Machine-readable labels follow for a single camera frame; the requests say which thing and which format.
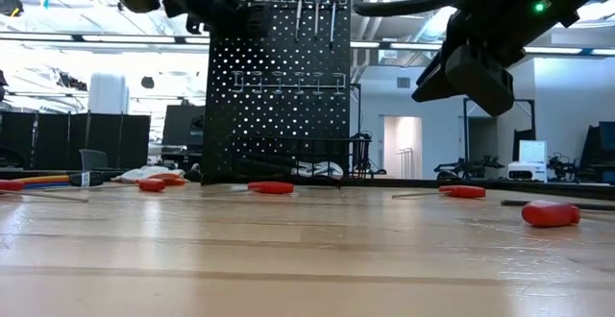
light fixture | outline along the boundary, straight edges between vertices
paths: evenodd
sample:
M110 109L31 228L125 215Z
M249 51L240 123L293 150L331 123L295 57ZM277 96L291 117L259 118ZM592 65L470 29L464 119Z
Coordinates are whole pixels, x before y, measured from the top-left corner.
M526 53L528 54L579 54L581 48L564 48L564 47L526 47Z
M209 44L210 39L209 37L186 37L185 42L192 44Z
M83 36L83 39L86 41L97 41L97 42L138 42L138 43L175 43L174 37L156 37L156 36L120 36L120 35L110 35L110 36Z
M608 56L615 57L615 49L594 49L592 51L593 56Z
M423 50L423 51L436 51L442 48L441 44L429 44L429 43L391 43L390 49L397 50Z
M380 42L361 42L361 41L353 41L350 43L351 48L379 48L381 46Z
M13 40L39 40L39 41L71 41L71 35L63 34L25 34L25 33L0 33L0 39Z

wooden table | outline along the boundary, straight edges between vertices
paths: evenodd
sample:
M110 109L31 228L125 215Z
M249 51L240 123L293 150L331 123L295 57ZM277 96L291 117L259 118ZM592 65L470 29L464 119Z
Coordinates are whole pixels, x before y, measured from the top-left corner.
M502 191L486 201L392 200L410 190L326 187L285 197L202 196L225 188L70 192L89 194L88 204L1 196L0 316L610 317L615 310L610 214L537 230L520 209L499 205L532 196Z

tool rack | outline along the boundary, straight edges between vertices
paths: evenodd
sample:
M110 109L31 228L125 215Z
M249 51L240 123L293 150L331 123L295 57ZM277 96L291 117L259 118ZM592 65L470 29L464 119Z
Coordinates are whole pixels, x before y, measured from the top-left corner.
M203 183L233 175L234 151L246 137L350 135L349 0L338 3L332 47L331 0L321 1L317 37L314 1L306 1L299 41L296 0L254 2L270 6L266 37L210 37ZM347 158L345 148L328 155Z

metal rod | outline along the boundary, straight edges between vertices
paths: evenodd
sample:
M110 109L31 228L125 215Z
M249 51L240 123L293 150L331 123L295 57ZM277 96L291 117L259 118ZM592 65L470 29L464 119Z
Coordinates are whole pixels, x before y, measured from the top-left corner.
M55 193L0 190L0 194L12 194L12 195L17 195L17 196L53 198L57 200L65 200L65 201L73 201L73 202L87 202L87 198L68 197L68 196L58 195Z

ceiling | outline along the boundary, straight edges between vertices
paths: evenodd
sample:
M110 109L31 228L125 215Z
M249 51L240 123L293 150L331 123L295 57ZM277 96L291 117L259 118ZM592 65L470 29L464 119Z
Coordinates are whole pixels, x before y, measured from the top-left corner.
M395 0L369 0L372 2ZM169 19L163 11L132 13L119 10L117 0L22 0L19 17L0 16L0 32L68 33L91 35L188 36L185 16ZM390 40L397 42L439 42L446 22L455 9L392 18L352 17L353 40ZM582 20L572 29L553 28L537 42L541 46L574 44L593 47L615 46L615 0L597 0L579 10ZM96 43L46 43L0 41L1 69L11 79L11 88L32 92L64 92L56 85L57 71L89 82L93 71L113 70L126 74L135 99L131 112L151 113L161 126L166 104L178 97L202 100L208 67L207 46L117 45ZM424 66L431 52L379 52L379 64L406 67ZM364 55L354 55L356 78L360 78ZM140 79L152 75L160 80L153 90L140 86ZM9 97L14 105L26 109L80 111L87 98L78 99Z

